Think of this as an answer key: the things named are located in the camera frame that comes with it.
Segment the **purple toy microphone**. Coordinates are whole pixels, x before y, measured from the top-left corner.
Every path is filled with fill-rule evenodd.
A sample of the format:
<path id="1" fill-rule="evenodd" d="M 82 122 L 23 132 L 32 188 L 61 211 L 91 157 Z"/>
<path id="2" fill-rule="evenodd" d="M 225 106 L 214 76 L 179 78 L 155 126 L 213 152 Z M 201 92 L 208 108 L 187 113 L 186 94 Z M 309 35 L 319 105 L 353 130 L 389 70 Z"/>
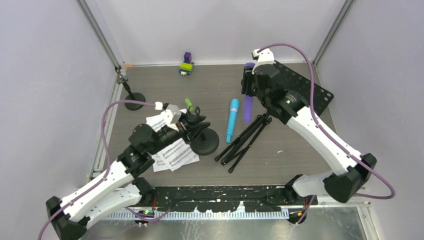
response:
<path id="1" fill-rule="evenodd" d="M 252 96 L 244 94 L 243 120 L 245 124 L 249 124 L 252 120 L 253 100 Z"/>

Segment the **black microphone stand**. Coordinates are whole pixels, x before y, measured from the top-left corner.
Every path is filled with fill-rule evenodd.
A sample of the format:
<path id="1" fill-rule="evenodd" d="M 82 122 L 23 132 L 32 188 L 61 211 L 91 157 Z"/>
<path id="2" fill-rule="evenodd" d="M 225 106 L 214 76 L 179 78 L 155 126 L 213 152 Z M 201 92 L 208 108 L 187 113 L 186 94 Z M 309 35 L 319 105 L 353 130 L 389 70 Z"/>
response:
<path id="1" fill-rule="evenodd" d="M 211 129 L 210 126 L 202 132 L 202 134 L 194 141 L 194 143 L 189 143 L 191 149 L 197 155 L 210 155 L 217 150 L 220 144 L 218 134 L 213 129 Z"/>
<path id="2" fill-rule="evenodd" d="M 125 100 L 144 102 L 146 98 L 142 93 L 132 92 L 131 87 L 128 84 L 129 79 L 126 77 L 125 69 L 122 67 L 115 67 L 115 71 L 118 74 L 117 83 L 122 84 L 123 88 L 127 92 L 127 97 L 125 98 Z M 144 106 L 143 104 L 129 102 L 125 103 L 124 105 L 130 111 L 139 110 Z"/>

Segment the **blue toy microphone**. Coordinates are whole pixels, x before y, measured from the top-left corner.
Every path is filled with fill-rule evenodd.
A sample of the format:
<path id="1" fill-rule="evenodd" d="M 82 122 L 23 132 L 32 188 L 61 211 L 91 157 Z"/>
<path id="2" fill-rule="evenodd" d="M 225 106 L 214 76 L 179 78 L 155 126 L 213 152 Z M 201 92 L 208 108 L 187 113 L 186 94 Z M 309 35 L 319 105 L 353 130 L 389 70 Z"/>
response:
<path id="1" fill-rule="evenodd" d="M 232 99 L 229 106 L 229 116 L 228 116 L 227 129 L 226 129 L 225 141 L 227 144 L 232 142 L 232 137 L 234 135 L 239 107 L 240 107 L 239 100 L 236 98 Z"/>

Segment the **sheet music page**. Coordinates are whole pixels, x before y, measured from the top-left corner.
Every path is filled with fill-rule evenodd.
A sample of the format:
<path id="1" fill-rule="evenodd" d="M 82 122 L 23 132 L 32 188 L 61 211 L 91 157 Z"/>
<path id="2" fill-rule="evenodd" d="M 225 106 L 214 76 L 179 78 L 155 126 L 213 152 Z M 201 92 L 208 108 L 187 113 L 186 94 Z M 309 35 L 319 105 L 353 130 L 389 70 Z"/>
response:
<path id="1" fill-rule="evenodd" d="M 146 118 L 146 123 L 152 127 L 152 129 L 155 132 L 159 132 L 159 130 L 162 129 L 162 127 L 167 127 L 164 119 L 162 118 L 161 114 L 154 115 Z M 190 147 L 189 144 L 187 144 L 183 139 L 178 139 L 177 141 L 169 144 L 164 149 L 160 150 L 158 153 L 155 153 L 154 155 L 159 155 L 160 157 L 164 157 L 165 159 L 168 158 L 174 158 L 174 156 L 177 158 L 178 156 L 181 156 L 186 153 L 194 153 Z"/>
<path id="2" fill-rule="evenodd" d="M 153 171 L 154 172 L 160 172 L 165 170 L 175 171 L 179 168 L 181 168 L 184 165 L 196 163 L 200 161 L 199 155 L 189 152 L 184 153 L 183 155 L 179 155 L 178 157 L 169 157 L 168 159 L 165 159 L 164 157 L 159 156 L 158 154 L 153 156 L 153 159 L 155 160 L 153 164 Z"/>

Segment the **black music stand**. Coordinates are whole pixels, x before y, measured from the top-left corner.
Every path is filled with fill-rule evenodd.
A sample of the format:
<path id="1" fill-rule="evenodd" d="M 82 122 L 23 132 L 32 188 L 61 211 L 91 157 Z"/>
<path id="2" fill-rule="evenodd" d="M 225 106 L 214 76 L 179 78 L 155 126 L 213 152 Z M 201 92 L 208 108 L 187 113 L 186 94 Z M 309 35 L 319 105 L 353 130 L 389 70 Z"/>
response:
<path id="1" fill-rule="evenodd" d="M 275 61 L 275 80 L 271 97 L 271 103 L 261 103 L 266 109 L 264 114 L 260 114 L 256 119 L 236 137 L 218 156 L 216 162 L 225 166 L 231 161 L 235 161 L 229 168 L 228 173 L 232 173 L 253 143 L 262 133 L 273 118 L 278 119 L 283 124 L 298 115 L 302 107 L 313 105 L 314 112 L 320 116 L 330 102 L 333 100 L 333 93 L 319 86 L 286 65 Z"/>

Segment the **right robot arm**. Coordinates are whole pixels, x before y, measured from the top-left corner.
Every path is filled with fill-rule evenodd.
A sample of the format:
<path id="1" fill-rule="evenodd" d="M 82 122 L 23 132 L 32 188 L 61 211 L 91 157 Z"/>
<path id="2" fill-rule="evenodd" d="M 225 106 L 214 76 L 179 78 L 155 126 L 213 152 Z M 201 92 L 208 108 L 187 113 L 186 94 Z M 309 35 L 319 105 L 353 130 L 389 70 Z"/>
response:
<path id="1" fill-rule="evenodd" d="M 300 134 L 327 162 L 330 172 L 296 175 L 285 198 L 299 205 L 306 196 L 328 194 L 346 203 L 369 180 L 376 157 L 362 154 L 341 140 L 322 120 L 313 118 L 309 100 L 310 80 L 278 63 L 254 68 L 246 63 L 242 94 L 257 97 L 267 113 Z"/>

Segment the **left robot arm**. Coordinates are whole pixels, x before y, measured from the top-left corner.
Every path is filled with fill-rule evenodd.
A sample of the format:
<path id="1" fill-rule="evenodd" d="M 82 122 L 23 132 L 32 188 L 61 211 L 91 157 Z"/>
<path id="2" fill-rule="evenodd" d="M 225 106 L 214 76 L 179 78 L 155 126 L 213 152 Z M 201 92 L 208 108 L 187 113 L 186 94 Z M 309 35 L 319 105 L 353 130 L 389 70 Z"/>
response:
<path id="1" fill-rule="evenodd" d="M 137 125 L 129 137 L 129 146 L 110 161 L 108 169 L 74 193 L 46 201 L 51 225 L 61 240 L 78 240 L 94 225 L 95 219 L 120 208 L 153 202 L 150 184 L 141 177 L 153 164 L 153 155 L 178 140 L 190 144 L 211 124 L 200 114 L 182 112 L 168 105 L 162 112 L 165 125 L 154 130 L 150 125 Z"/>

